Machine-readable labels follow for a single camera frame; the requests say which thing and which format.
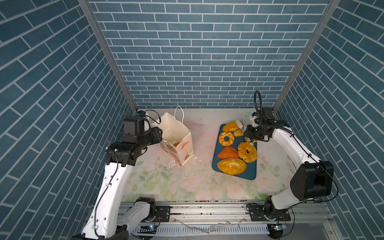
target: blue tray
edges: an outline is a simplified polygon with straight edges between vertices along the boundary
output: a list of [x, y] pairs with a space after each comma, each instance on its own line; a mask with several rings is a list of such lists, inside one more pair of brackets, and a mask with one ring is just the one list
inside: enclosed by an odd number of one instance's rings
[[[222, 132], [223, 132], [223, 126], [225, 124], [222, 124], [220, 126], [220, 129], [218, 131], [218, 135], [220, 135]], [[235, 137], [235, 141], [234, 143], [231, 145], [231, 147], [233, 147], [234, 149], [237, 150], [237, 147], [238, 145], [241, 143], [241, 142], [245, 142], [245, 139], [244, 137]], [[216, 172], [222, 172], [220, 171], [218, 168], [217, 168], [217, 163], [220, 162], [222, 159], [218, 158], [217, 155], [224, 149], [225, 147], [222, 146], [218, 141], [216, 142], [216, 148], [215, 148], [215, 153], [214, 153], [214, 159], [212, 161], [212, 168], [216, 171]], [[233, 175], [233, 176], [236, 176], [236, 177], [241, 177], [241, 178], [244, 178], [244, 179], [248, 179], [248, 180], [254, 180], [256, 178], [256, 167], [257, 167], [257, 161], [255, 162], [250, 162], [250, 163], [247, 163], [247, 169], [240, 173], [240, 174], [237, 174], [237, 175]]]

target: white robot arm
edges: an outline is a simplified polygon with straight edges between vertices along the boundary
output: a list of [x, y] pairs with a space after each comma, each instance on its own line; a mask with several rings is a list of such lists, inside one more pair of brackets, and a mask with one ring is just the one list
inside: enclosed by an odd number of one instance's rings
[[[260, 109], [257, 109], [257, 95]], [[263, 109], [259, 91], [255, 91], [254, 100], [257, 110], [252, 114], [254, 123], [247, 125], [244, 136], [249, 138], [251, 143], [255, 140], [268, 142], [273, 138], [287, 152], [297, 169], [290, 181], [290, 187], [267, 197], [265, 201], [265, 217], [274, 220], [300, 202], [328, 196], [332, 188], [333, 165], [322, 161], [306, 148], [284, 120], [274, 117], [271, 108]]]
[[[141, 221], [155, 220], [155, 201], [144, 197], [139, 198], [132, 209], [118, 218], [124, 188], [137, 158], [145, 153], [147, 146], [162, 140], [161, 129], [149, 127], [146, 117], [144, 111], [138, 111], [124, 119], [120, 140], [106, 149], [104, 177], [95, 207], [81, 234], [73, 236], [72, 240], [128, 239]], [[117, 225], [122, 228], [116, 232]]]

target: paper bag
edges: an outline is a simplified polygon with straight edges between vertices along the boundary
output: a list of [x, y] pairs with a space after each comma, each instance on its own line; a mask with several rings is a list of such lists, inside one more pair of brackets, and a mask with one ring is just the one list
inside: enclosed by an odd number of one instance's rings
[[165, 113], [161, 117], [161, 123], [153, 123], [152, 126], [159, 127], [163, 130], [163, 141], [160, 143], [161, 148], [169, 153], [180, 166], [184, 166], [194, 155], [192, 145], [192, 135], [189, 129], [183, 124], [184, 111], [182, 121], [178, 121], [175, 115]]

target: blue brick wall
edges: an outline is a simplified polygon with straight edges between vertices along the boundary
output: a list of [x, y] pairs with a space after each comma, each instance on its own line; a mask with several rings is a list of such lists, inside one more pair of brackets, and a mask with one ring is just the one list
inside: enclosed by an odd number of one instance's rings
[[0, 1], [0, 239], [81, 231], [128, 108], [77, 0]]
[[279, 109], [334, 164], [340, 196], [327, 205], [345, 239], [383, 239], [383, 12], [342, 0]]
[[139, 108], [272, 106], [328, 0], [91, 0]]

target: table surface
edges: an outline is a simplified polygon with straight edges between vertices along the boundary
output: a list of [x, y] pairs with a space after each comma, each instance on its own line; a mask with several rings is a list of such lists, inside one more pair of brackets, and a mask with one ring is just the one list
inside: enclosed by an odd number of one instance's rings
[[[162, 116], [174, 114], [174, 109], [156, 109]], [[212, 159], [223, 123], [236, 119], [250, 124], [254, 109], [184, 109], [184, 125], [192, 133], [194, 157], [185, 166], [161, 149], [160, 144], [148, 147], [137, 159], [127, 180], [123, 202], [134, 202], [138, 197], [152, 197], [156, 201], [242, 200], [265, 199], [289, 187], [296, 169], [273, 139], [257, 142], [257, 174], [255, 180], [216, 172]], [[154, 119], [155, 113], [149, 112]], [[182, 112], [176, 118], [181, 121]]]

